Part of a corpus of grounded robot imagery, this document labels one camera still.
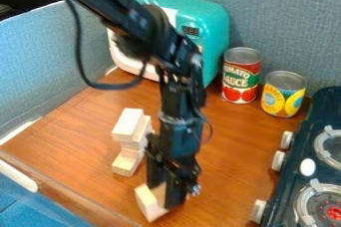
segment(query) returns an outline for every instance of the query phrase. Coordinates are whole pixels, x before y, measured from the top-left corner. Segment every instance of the wooden tabletop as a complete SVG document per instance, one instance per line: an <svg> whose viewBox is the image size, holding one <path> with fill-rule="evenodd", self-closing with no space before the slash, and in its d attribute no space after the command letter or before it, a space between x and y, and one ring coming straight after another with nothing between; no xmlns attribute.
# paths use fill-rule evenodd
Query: wooden tabletop
<svg viewBox="0 0 341 227"><path fill-rule="evenodd" d="M106 83L131 80L115 70ZM307 101L293 118L265 113L258 100L235 105L221 100L219 83L207 90L203 112L214 127L210 143L201 147L197 160L202 168L202 192L185 205L149 224L140 211L134 189L146 182L146 162L133 177L112 173L111 164L120 151L111 131L124 108L144 109L159 130L159 85L144 80L127 91L86 89L1 149L100 204L114 209L143 226L257 226L250 221L255 199L269 198L278 180L270 170L285 130L296 130L303 120Z"/></svg>

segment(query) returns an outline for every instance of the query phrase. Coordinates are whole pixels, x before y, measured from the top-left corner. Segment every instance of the black toy stove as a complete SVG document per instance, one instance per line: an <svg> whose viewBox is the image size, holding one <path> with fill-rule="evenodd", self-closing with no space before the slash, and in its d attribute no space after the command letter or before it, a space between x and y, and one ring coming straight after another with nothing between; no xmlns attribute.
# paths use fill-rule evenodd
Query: black toy stove
<svg viewBox="0 0 341 227"><path fill-rule="evenodd" d="M286 131L272 169L270 200L255 202L253 221L266 227L341 227L341 87L318 91L300 129Z"/></svg>

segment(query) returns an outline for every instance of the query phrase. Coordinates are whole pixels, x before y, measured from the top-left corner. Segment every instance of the red label can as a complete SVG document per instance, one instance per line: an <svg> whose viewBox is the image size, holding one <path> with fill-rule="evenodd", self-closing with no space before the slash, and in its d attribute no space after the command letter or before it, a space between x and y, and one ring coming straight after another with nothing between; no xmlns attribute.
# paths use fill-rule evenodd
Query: red label can
<svg viewBox="0 0 341 227"><path fill-rule="evenodd" d="M224 54L222 98L236 104L246 104L256 98L260 54L251 48L232 48Z"/></svg>

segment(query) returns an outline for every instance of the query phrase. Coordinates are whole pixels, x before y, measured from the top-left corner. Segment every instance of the can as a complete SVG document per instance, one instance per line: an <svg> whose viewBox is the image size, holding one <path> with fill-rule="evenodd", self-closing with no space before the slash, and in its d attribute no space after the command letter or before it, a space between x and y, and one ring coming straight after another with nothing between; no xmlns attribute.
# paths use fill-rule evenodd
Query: can
<svg viewBox="0 0 341 227"><path fill-rule="evenodd" d="M246 104L256 98L260 61L260 54L251 48L232 48L225 52L221 93L224 100Z"/></svg>
<svg viewBox="0 0 341 227"><path fill-rule="evenodd" d="M286 71L271 72L265 77L261 107L268 114L292 117L300 109L306 81L298 74Z"/></svg>

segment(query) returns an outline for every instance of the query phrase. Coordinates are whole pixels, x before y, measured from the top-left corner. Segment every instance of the gray partition wall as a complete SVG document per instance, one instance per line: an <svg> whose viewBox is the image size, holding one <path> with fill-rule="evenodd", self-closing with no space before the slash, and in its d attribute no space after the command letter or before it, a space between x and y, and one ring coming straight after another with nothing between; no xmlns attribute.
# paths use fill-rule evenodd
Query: gray partition wall
<svg viewBox="0 0 341 227"><path fill-rule="evenodd" d="M114 64L107 30L93 14L78 10L84 65L96 79ZM75 62L75 22L64 2L0 22L0 138L84 87Z"/></svg>
<svg viewBox="0 0 341 227"><path fill-rule="evenodd" d="M270 71L287 70L308 79L310 96L341 86L341 0L209 1L230 14L231 47L262 54L262 81Z"/></svg>

